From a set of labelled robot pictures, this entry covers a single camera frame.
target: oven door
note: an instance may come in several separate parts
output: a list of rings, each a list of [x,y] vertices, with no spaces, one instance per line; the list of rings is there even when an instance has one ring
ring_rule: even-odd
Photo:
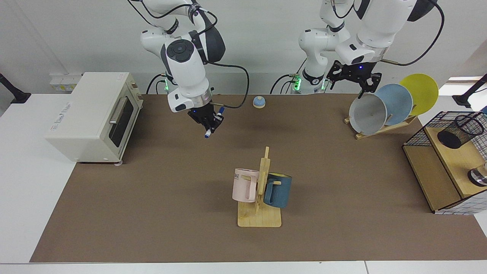
[[[105,142],[120,159],[139,113],[139,106],[125,84],[109,120],[108,136]]]

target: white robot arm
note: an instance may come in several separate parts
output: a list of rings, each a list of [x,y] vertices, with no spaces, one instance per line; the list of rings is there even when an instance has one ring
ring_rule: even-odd
[[[327,79],[332,82],[350,80],[362,88],[362,92],[374,92],[382,74],[372,73],[406,21],[416,21],[433,7],[431,0],[362,0],[356,9],[355,0],[323,0],[320,16],[326,29],[305,30],[300,36],[300,47],[307,60],[301,72],[299,93],[320,92],[320,82],[326,70],[327,58],[323,52],[335,51],[343,64],[334,62]],[[362,20],[356,36],[345,29],[343,18],[354,9]]]
[[[178,85],[168,95],[171,110],[188,110],[189,116],[202,124],[209,136],[223,117],[210,104],[212,94],[204,65],[219,61],[225,53],[223,39],[207,16],[212,13],[195,0],[132,1],[142,2],[147,12],[157,19],[154,23],[157,27],[143,31],[140,39],[147,51],[162,60],[167,77]],[[179,22],[174,15],[188,16],[195,29],[176,37],[173,33]]]

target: mug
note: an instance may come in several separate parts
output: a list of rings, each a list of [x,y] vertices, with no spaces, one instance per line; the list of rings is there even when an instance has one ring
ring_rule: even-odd
[[[291,191],[292,179],[289,175],[269,172],[264,203],[273,207],[285,208]]]
[[[233,177],[232,199],[252,203],[257,197],[257,178],[259,171],[251,169],[236,168]]]

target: blue mug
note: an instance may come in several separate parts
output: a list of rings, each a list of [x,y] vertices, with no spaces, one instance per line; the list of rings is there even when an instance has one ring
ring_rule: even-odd
[[[285,208],[291,191],[292,179],[288,175],[269,172],[264,203],[273,207]]]

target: brown mat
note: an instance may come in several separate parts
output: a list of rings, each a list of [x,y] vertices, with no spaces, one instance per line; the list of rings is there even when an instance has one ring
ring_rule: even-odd
[[[357,141],[354,95],[252,98],[205,139],[146,96],[124,165],[76,165],[31,262],[487,259],[473,216],[429,211],[401,149],[418,121]],[[233,172],[258,169],[266,145],[271,171],[293,176],[282,227],[239,228]]]

